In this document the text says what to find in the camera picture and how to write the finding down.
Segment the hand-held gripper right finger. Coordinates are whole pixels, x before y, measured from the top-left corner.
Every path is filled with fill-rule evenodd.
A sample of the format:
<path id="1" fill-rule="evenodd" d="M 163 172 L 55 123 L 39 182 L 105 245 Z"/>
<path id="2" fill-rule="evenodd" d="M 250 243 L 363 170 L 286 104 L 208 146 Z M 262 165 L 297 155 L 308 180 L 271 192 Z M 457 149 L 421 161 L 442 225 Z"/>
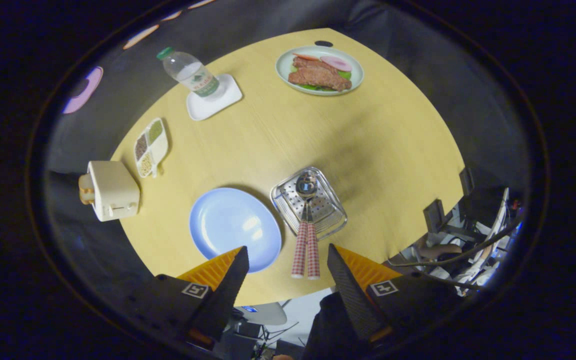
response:
<path id="1" fill-rule="evenodd" d="M 362 341 L 405 340 L 430 330 L 462 305 L 454 285 L 414 271 L 401 274 L 329 244 L 327 268 Z"/>

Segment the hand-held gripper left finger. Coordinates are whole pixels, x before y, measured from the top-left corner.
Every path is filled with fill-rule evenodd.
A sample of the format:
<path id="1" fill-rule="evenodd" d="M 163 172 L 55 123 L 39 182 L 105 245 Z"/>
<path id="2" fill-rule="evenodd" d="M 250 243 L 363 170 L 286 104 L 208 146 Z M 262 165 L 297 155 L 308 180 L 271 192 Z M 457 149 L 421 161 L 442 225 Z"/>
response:
<path id="1" fill-rule="evenodd" d="M 212 350 L 248 272 L 248 248 L 240 246 L 182 275 L 153 276 L 128 295 L 128 314 L 166 342 Z"/>

